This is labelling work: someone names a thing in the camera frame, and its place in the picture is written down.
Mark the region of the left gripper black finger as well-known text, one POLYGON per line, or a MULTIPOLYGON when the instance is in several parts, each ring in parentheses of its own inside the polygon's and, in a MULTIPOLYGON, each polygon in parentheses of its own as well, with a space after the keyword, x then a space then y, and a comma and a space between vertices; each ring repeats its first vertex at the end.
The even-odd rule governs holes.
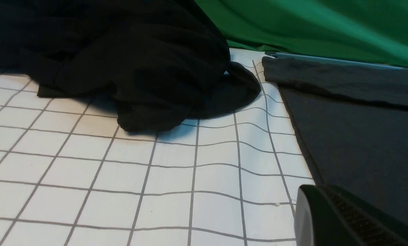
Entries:
POLYGON ((338 186, 298 188, 298 246, 408 246, 408 226, 338 186))

